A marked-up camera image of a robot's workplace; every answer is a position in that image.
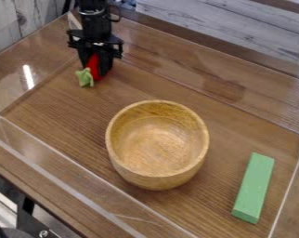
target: green block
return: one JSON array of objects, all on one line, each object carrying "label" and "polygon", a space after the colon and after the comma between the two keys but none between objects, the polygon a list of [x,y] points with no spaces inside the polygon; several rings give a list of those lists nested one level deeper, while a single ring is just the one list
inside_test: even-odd
[{"label": "green block", "polygon": [[234,207],[234,216],[254,224],[259,222],[273,168],[274,159],[254,153]]}]

